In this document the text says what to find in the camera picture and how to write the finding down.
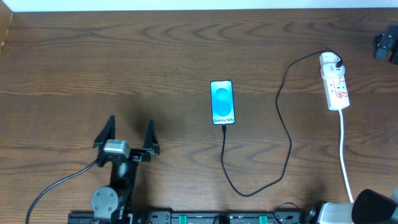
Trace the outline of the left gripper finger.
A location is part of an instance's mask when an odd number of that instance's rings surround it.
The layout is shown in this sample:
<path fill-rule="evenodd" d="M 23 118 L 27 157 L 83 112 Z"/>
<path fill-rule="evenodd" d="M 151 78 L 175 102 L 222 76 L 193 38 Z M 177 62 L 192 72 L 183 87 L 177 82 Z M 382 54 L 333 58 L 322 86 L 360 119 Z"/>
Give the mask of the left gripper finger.
<path fill-rule="evenodd" d="M 149 120 L 143 148 L 149 154 L 154 154 L 154 155 L 160 154 L 160 146 L 155 134 L 155 126 L 153 119 Z"/>
<path fill-rule="evenodd" d="M 95 149 L 104 148 L 107 140 L 115 139 L 115 116 L 111 115 L 105 124 L 102 131 L 97 135 L 93 142 L 93 147 Z"/>

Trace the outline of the blue Galaxy smartphone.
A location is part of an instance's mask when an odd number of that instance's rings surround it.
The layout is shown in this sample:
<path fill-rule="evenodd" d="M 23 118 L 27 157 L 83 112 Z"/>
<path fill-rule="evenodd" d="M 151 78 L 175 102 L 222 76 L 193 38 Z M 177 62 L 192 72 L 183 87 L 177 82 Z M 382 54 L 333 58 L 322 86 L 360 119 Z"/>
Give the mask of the blue Galaxy smartphone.
<path fill-rule="evenodd" d="M 211 115 L 214 125 L 229 125 L 236 121 L 233 82 L 218 80 L 210 83 Z"/>

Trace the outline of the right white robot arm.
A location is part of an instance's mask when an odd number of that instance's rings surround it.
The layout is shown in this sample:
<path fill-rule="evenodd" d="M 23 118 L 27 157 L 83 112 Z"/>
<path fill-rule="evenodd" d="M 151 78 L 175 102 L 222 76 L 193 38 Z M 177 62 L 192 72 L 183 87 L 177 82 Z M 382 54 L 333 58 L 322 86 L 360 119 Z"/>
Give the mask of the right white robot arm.
<path fill-rule="evenodd" d="M 354 198 L 345 167 L 343 110 L 350 105 L 343 59 L 332 50 L 320 52 L 320 74 L 325 87 L 328 109 L 340 117 L 339 158 L 349 203 L 316 203 L 305 218 L 314 224 L 390 224 L 397 223 L 397 192 L 389 198 L 373 190 L 363 190 Z"/>

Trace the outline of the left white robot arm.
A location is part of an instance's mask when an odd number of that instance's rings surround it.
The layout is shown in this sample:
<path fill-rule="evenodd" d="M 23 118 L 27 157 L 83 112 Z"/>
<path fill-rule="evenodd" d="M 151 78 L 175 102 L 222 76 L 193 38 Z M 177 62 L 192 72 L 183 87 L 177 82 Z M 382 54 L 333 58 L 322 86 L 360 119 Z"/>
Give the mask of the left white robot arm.
<path fill-rule="evenodd" d="M 152 119 L 142 149 L 131 148 L 127 141 L 116 139 L 115 133 L 115 116 L 111 115 L 93 143 L 98 150 L 98 167 L 112 164 L 109 184 L 96 189 L 90 199 L 94 223 L 122 223 L 128 219 L 124 210 L 131 203 L 137 167 L 141 162 L 149 162 L 152 155 L 160 154 Z"/>

